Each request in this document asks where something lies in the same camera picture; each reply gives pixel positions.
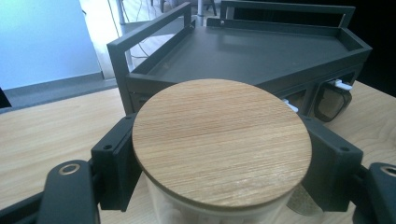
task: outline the jar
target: jar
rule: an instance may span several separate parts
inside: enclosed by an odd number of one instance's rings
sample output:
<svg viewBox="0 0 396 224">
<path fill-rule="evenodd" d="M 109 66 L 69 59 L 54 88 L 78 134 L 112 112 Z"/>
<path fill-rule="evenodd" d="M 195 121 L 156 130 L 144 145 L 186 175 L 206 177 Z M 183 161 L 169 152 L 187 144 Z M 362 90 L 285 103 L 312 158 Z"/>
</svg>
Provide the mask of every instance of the jar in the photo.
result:
<svg viewBox="0 0 396 224">
<path fill-rule="evenodd" d="M 160 223 L 273 223 L 311 160 L 296 113 L 223 79 L 154 95 L 136 116 L 133 143 Z"/>
</svg>

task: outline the white wall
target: white wall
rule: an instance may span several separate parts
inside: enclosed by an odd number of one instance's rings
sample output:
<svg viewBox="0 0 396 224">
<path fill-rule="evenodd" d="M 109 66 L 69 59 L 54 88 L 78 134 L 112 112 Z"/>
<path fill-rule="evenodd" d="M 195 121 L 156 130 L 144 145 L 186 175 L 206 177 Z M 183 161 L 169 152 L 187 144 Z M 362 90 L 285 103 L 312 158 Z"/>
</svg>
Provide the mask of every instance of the white wall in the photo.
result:
<svg viewBox="0 0 396 224">
<path fill-rule="evenodd" d="M 78 0 L 0 0 L 3 90 L 99 72 Z"/>
</svg>

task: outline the floor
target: floor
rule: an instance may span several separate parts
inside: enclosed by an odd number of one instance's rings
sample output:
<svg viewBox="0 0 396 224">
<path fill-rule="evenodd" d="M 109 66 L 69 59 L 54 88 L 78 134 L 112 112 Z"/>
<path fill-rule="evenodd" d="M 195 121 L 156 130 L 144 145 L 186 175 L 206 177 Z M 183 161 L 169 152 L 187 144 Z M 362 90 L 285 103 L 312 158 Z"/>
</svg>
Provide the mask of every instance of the floor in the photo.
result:
<svg viewBox="0 0 396 224">
<path fill-rule="evenodd" d="M 79 1 L 103 74 L 7 90 L 5 94 L 12 107 L 0 108 L 0 114 L 117 87 L 106 47 L 107 43 L 121 36 L 116 0 Z M 122 3 L 123 16 L 126 22 L 151 21 L 162 15 L 160 0 L 153 0 L 153 6 L 150 0 L 124 0 Z M 164 12 L 170 9 L 170 6 L 165 2 Z M 193 7 L 192 14 L 196 14 L 196 10 L 196 7 Z M 211 8 L 208 11 L 205 10 L 205 18 L 213 16 Z M 170 37 L 171 35 L 150 37 L 138 46 L 133 47 L 131 55 L 134 65 L 137 66 L 142 63 Z"/>
</svg>

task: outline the table surface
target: table surface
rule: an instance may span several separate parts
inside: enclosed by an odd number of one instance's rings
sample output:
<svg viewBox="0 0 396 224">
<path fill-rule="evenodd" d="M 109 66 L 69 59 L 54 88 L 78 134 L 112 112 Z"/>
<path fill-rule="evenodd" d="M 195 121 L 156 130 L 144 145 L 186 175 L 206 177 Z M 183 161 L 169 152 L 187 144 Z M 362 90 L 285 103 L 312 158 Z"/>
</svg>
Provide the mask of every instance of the table surface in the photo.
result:
<svg viewBox="0 0 396 224">
<path fill-rule="evenodd" d="M 326 126 L 364 151 L 362 164 L 396 165 L 396 99 L 356 82 L 349 108 Z M 41 191 L 64 161 L 91 148 L 124 116 L 118 89 L 0 115 L 0 209 Z M 351 223 L 354 210 L 302 217 L 284 208 L 279 223 Z M 101 211 L 102 223 L 157 223 L 141 176 L 126 213 Z"/>
</svg>

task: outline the white clip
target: white clip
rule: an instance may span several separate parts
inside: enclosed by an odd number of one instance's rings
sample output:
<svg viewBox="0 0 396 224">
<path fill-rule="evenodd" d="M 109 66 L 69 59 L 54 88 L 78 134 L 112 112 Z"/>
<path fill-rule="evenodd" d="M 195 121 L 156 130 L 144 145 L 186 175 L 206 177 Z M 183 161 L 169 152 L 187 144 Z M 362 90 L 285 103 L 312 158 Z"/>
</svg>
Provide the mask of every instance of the white clip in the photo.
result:
<svg viewBox="0 0 396 224">
<path fill-rule="evenodd" d="M 298 112 L 298 108 L 294 105 L 289 104 L 289 100 L 288 99 L 283 99 L 282 100 L 286 105 L 288 105 L 290 107 L 290 109 L 292 109 L 294 112 Z"/>
<path fill-rule="evenodd" d="M 341 79 L 336 79 L 332 84 L 335 87 L 338 87 L 338 88 L 340 88 L 341 90 L 344 90 L 344 91 L 352 90 L 352 86 L 349 86 L 349 85 L 343 83 L 343 80 L 341 80 Z"/>
</svg>

